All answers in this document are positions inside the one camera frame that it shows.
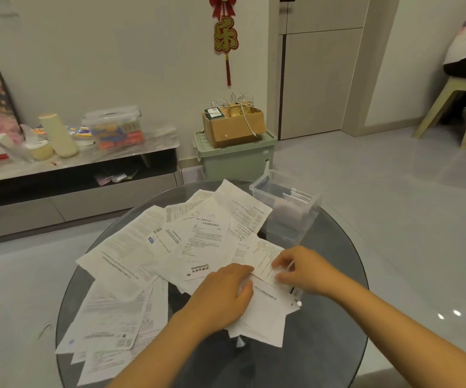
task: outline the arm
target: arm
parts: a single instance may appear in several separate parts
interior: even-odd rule
[[[231,264],[211,272],[183,309],[108,388],[163,388],[172,384],[199,343],[240,318],[253,297],[253,282],[240,283],[253,271]]]
[[[283,251],[273,267],[294,270],[276,279],[342,306],[409,384],[466,388],[466,353],[407,317],[304,247]]]

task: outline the round table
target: round table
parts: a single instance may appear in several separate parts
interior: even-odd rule
[[[252,181],[230,180],[249,192]],[[165,207],[186,202],[197,190],[216,190],[222,181],[191,183],[161,193],[133,208],[116,220],[94,242],[100,244],[153,205]],[[267,240],[278,239],[267,234]],[[321,211],[302,245],[322,254],[340,271],[367,288],[367,279],[359,255],[341,227]],[[93,277],[77,267],[69,282],[58,313],[56,345],[60,343],[84,300]],[[182,308],[189,299],[170,285],[169,315]],[[236,347],[226,331],[206,339],[181,371],[174,387],[348,387],[359,369],[367,336],[333,301],[305,294],[301,310],[287,316],[283,347],[276,348],[244,338],[246,346]],[[71,354],[57,356],[58,371],[65,388],[75,388],[83,363],[71,365]],[[105,387],[109,381],[87,385]]]

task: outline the gray floor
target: gray floor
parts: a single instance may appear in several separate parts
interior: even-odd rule
[[[324,191],[323,208],[352,239],[373,292],[466,351],[466,151],[443,128],[419,141],[411,133],[283,141],[275,166]],[[75,259],[111,222],[0,244],[1,387],[59,386],[54,330],[37,338],[55,325]],[[371,343],[359,375],[357,387],[403,386]]]

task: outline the left hand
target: left hand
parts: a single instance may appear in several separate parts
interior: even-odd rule
[[[240,283],[254,270],[250,265],[230,264],[211,272],[191,296],[181,313],[196,324],[203,337],[231,325],[244,314],[253,297],[253,282]]]

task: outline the green box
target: green box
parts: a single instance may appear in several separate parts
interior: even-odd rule
[[[271,132],[254,143],[214,148],[204,132],[196,132],[194,146],[206,179],[243,178],[256,180],[263,175],[267,161],[272,168],[274,147],[278,139]]]

